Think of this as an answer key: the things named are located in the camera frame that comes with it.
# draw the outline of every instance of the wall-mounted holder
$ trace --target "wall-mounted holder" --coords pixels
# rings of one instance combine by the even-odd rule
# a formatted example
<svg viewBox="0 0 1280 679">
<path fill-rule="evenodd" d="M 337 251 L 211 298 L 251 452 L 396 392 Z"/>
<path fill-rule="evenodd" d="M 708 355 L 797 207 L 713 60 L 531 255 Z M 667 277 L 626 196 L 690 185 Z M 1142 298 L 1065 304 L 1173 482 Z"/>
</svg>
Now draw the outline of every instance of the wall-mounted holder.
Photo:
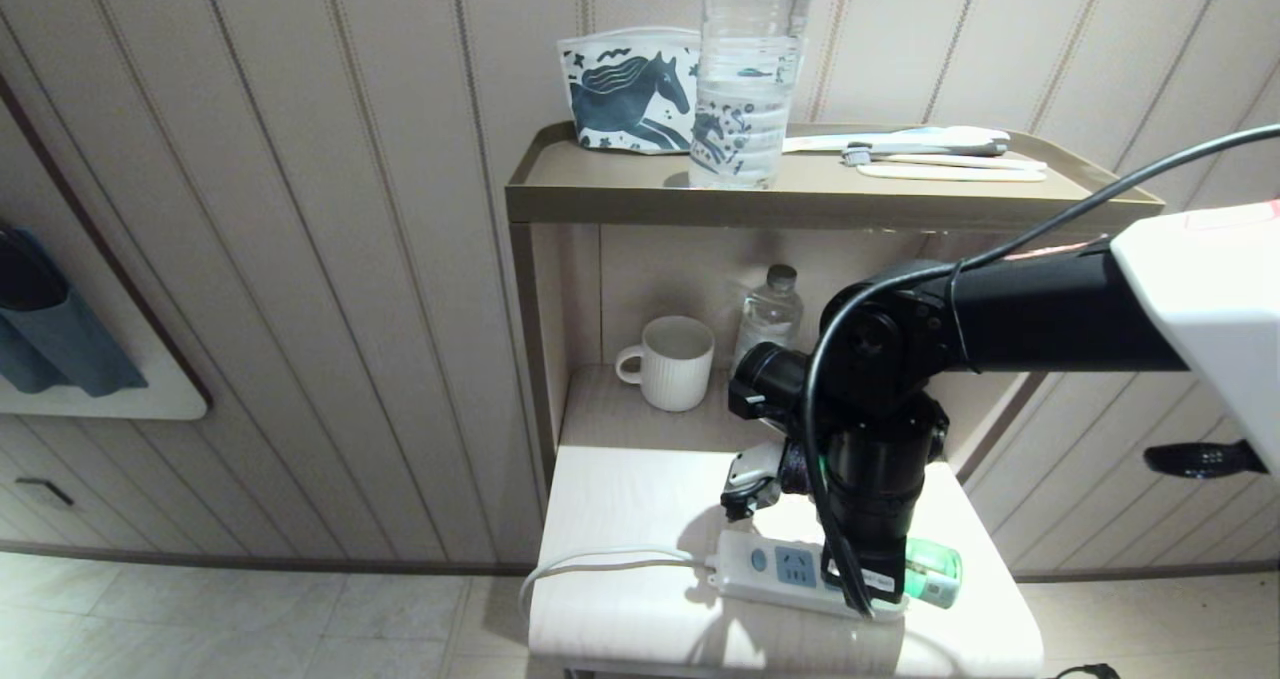
<svg viewBox="0 0 1280 679">
<path fill-rule="evenodd" d="M 111 387 L 90 380 L 88 393 L 79 386 L 68 384 L 26 393 L 0 378 L 0 414 L 200 419 L 209 411 L 205 388 L 111 255 L 3 78 L 0 100 L 8 109 L 8 113 L 0 111 L 0 219 L 38 237 L 42 252 L 56 263 L 56 270 L 73 287 L 72 293 L 83 310 L 60 320 L 65 324 L 95 318 L 92 324 L 105 329 L 97 332 L 95 341 L 105 336 L 114 338 L 123 352 L 123 364 L 132 364 L 142 375 L 142 382 L 124 380 Z M 17 315 L 19 323 L 28 318 Z M 37 322 L 31 329 L 38 333 L 45 327 L 47 323 Z M 58 343 L 50 346 L 56 350 Z M 60 348 L 68 348 L 67 343 Z M 76 356 L 70 359 L 74 364 Z M 115 387 L 124 388 L 106 396 L 91 396 Z"/>
</svg>

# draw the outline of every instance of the tiled floor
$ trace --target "tiled floor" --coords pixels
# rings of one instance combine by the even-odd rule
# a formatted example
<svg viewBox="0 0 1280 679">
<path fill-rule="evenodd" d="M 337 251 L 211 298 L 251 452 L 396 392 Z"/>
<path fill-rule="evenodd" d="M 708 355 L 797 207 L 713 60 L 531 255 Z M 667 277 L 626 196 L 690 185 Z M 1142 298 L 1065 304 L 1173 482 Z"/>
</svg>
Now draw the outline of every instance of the tiled floor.
<svg viewBox="0 0 1280 679">
<path fill-rule="evenodd" d="M 0 553 L 4 679 L 559 679 L 518 579 L 232 571 Z M 1280 676 L 1277 574 L 1033 584 L 1044 675 Z"/>
</svg>

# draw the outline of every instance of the green container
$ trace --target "green container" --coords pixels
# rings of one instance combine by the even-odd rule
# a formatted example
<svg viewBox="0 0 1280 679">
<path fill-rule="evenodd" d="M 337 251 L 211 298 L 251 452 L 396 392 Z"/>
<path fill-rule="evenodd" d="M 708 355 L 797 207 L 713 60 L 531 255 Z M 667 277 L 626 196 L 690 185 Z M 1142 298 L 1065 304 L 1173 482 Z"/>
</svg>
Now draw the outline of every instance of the green container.
<svg viewBox="0 0 1280 679">
<path fill-rule="evenodd" d="M 908 537 L 906 594 L 942 609 L 950 609 L 960 594 L 964 565 L 960 552 L 941 543 Z"/>
</svg>

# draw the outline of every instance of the ribbed ceramic mug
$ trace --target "ribbed ceramic mug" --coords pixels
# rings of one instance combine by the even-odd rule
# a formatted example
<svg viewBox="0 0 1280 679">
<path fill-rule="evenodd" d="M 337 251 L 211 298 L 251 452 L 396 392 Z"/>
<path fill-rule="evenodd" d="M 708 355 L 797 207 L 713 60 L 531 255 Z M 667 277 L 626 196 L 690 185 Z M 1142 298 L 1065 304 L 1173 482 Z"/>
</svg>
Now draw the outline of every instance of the ribbed ceramic mug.
<svg viewBox="0 0 1280 679">
<path fill-rule="evenodd" d="M 689 316 L 662 316 L 645 324 L 636 346 L 618 352 L 613 363 L 618 378 L 640 384 L 645 401 L 663 411 L 689 411 L 707 396 L 716 334 Z M 640 357 L 640 370 L 627 372 L 622 363 Z"/>
</svg>

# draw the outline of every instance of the power strip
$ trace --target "power strip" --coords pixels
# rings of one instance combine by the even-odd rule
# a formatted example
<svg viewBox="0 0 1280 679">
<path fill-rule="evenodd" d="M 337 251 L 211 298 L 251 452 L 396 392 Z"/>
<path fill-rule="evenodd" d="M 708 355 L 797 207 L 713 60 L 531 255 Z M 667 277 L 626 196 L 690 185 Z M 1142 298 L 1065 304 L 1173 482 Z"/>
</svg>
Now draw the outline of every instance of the power strip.
<svg viewBox="0 0 1280 679">
<path fill-rule="evenodd" d="M 820 560 L 818 544 L 726 530 L 721 532 L 717 556 L 707 560 L 712 569 L 708 580 L 726 597 L 860 619 L 858 611 L 845 605 L 840 587 L 823 582 L 818 568 Z M 863 574 L 868 582 L 883 580 L 892 585 L 887 577 Z M 906 609 L 906 602 L 905 596 L 900 605 L 873 600 L 877 619 L 896 616 Z"/>
</svg>

